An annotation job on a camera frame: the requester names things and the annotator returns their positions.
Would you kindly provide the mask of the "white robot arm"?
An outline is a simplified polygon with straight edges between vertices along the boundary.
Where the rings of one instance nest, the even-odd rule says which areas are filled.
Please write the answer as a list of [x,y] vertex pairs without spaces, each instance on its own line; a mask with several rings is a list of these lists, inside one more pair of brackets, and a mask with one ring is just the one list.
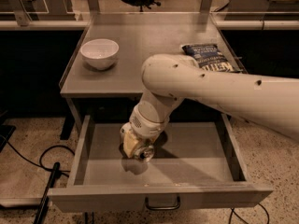
[[121,127],[127,157],[149,161],[153,144],[185,99],[260,125],[294,140],[299,137],[299,80],[208,71],[187,55],[156,54],[141,68],[145,86],[129,121]]

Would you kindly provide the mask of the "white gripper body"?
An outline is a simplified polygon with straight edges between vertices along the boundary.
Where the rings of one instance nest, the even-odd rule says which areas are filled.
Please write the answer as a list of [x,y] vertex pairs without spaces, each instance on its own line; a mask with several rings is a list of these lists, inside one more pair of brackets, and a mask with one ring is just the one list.
[[122,125],[121,129],[125,131],[132,130],[141,139],[150,139],[158,136],[164,131],[168,119],[163,122],[154,122],[146,119],[139,111],[136,105],[129,118],[129,121]]

